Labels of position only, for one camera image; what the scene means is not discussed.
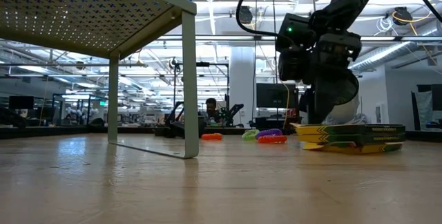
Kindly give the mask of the dark standing panel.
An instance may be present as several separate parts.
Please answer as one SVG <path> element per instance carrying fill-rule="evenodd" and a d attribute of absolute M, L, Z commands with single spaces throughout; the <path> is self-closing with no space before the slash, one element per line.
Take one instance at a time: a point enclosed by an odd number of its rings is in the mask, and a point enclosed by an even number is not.
<path fill-rule="evenodd" d="M 418 84 L 412 91 L 415 131 L 442 131 L 442 84 Z"/>

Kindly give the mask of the white building column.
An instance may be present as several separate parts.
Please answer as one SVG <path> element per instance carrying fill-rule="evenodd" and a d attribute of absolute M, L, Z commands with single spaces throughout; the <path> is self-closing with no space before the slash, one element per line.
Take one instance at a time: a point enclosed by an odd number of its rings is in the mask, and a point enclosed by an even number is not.
<path fill-rule="evenodd" d="M 253 114 L 254 63 L 255 53 L 252 47 L 233 47 L 231 49 L 229 103 L 231 106 L 244 105 L 233 117 L 234 124 L 243 124 L 244 128 L 249 128 Z"/>

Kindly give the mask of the pale green perforated shelf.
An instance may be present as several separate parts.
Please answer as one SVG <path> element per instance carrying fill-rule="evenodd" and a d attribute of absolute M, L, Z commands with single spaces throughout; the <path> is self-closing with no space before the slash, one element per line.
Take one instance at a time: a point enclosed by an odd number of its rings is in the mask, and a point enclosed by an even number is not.
<path fill-rule="evenodd" d="M 120 60 L 170 30 L 182 29 L 184 151 L 199 153 L 193 0 L 0 0 L 0 39 L 106 58 L 109 62 L 108 141 L 118 142 Z"/>

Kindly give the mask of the person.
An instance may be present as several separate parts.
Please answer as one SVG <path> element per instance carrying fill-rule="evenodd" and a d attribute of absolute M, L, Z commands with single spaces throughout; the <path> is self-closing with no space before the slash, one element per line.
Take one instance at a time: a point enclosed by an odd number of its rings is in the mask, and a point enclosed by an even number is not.
<path fill-rule="evenodd" d="M 206 111 L 204 112 L 204 120 L 208 125 L 221 125 L 222 119 L 217 109 L 217 101 L 214 98 L 208 98 L 205 102 Z"/>

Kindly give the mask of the green coil wristband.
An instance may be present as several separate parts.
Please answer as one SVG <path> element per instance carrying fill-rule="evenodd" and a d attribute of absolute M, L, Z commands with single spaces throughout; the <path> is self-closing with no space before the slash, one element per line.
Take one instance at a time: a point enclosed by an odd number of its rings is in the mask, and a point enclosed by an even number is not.
<path fill-rule="evenodd" d="M 259 130 L 257 129 L 250 129 L 245 131 L 242 134 L 242 140 L 243 141 L 255 141 L 256 140 L 256 136 L 260 133 Z"/>

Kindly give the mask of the yellow green crayon box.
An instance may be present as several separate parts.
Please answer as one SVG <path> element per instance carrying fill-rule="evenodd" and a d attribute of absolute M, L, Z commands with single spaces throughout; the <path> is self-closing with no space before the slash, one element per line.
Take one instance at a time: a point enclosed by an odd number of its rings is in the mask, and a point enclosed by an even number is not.
<path fill-rule="evenodd" d="M 333 143 L 333 142 L 354 142 L 355 144 L 368 145 L 368 144 L 380 144 L 387 142 L 403 142 L 405 141 L 405 135 L 400 134 L 388 134 L 388 135 L 371 135 L 371 134 L 343 134 L 343 135 L 300 135 L 299 141 L 302 142 L 315 142 L 315 143 Z"/>
<path fill-rule="evenodd" d="M 314 125 L 314 124 L 291 124 L 298 135 L 341 135 L 341 134 L 364 134 L 364 133 L 405 133 L 402 124 L 337 124 L 337 125 Z"/>
<path fill-rule="evenodd" d="M 372 153 L 387 153 L 392 151 L 401 150 L 403 147 L 402 142 L 389 142 L 383 144 L 369 144 L 362 147 L 357 147 L 355 144 L 317 144 L 312 142 L 306 142 L 303 145 L 303 149 L 307 151 L 324 151 L 334 153 L 346 153 L 346 154 L 372 154 Z"/>

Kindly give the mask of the silver ceiling duct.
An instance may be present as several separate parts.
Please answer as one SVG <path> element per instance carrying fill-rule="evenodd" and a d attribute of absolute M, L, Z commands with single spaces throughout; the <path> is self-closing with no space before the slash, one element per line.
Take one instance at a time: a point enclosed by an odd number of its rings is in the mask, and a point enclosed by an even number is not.
<path fill-rule="evenodd" d="M 348 69 L 351 71 L 365 71 L 369 68 L 375 68 L 404 56 L 406 53 L 416 51 L 420 43 L 442 42 L 442 34 L 439 34 L 435 28 L 427 30 L 421 36 L 397 36 L 393 40 L 394 44 L 390 46 L 383 46 L 360 56 L 353 64 L 349 65 Z"/>

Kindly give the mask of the small dark background monitor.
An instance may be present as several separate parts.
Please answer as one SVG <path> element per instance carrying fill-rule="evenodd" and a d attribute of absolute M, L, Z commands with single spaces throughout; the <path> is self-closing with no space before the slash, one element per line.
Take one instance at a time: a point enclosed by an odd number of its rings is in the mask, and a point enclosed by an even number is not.
<path fill-rule="evenodd" d="M 11 95 L 8 99 L 8 108 L 13 110 L 34 109 L 34 96 Z"/>

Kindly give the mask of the purple coil wristband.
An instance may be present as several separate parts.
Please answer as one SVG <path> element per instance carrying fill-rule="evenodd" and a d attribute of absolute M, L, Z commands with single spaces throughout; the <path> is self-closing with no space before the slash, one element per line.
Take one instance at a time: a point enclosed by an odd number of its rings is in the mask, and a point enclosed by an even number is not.
<path fill-rule="evenodd" d="M 255 135 L 255 138 L 256 138 L 256 140 L 258 140 L 259 138 L 261 138 L 263 136 L 281 136 L 281 135 L 282 135 L 282 131 L 280 129 L 267 129 L 267 130 L 259 131 Z"/>

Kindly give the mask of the black computer monitor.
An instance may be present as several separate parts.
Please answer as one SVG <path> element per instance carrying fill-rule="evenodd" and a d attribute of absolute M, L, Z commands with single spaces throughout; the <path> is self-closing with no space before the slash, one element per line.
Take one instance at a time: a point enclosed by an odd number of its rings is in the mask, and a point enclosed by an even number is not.
<path fill-rule="evenodd" d="M 258 108 L 294 109 L 298 106 L 298 91 L 294 84 L 256 84 Z"/>

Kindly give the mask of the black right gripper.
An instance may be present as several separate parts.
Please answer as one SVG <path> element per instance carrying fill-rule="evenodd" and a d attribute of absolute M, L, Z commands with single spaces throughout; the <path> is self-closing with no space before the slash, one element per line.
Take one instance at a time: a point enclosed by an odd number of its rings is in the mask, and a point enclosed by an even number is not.
<path fill-rule="evenodd" d="M 356 60 L 362 48 L 361 36 L 352 32 L 328 32 L 320 37 L 303 34 L 288 45 L 278 42 L 279 78 L 313 85 L 299 99 L 299 111 L 308 112 L 309 124 L 321 124 L 334 107 L 334 84 L 349 75 L 349 63 Z"/>

